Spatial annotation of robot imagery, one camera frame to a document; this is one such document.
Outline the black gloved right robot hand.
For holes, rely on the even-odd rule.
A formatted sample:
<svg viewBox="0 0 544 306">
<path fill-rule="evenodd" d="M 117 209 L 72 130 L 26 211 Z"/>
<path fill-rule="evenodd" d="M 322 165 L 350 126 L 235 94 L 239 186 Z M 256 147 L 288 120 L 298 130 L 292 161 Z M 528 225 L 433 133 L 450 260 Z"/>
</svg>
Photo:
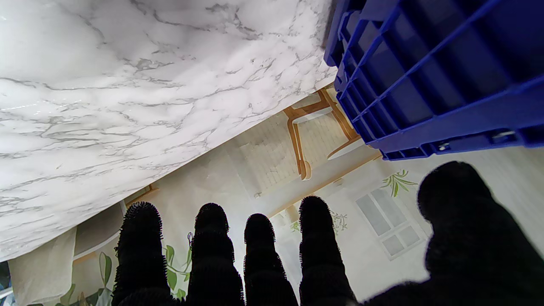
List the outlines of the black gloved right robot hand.
<svg viewBox="0 0 544 306">
<path fill-rule="evenodd" d="M 300 205 L 302 279 L 299 298 L 275 250 L 271 222 L 246 222 L 244 277 L 223 209 L 203 205 L 195 219 L 188 296 L 167 283 L 162 221 L 151 203 L 125 214 L 117 244 L 113 306 L 531 306 L 543 304 L 543 258 L 515 219 L 493 198 L 475 168 L 449 162 L 421 182 L 417 203 L 433 228 L 425 254 L 429 279 L 404 282 L 358 302 L 346 276 L 328 205 Z"/>
</svg>

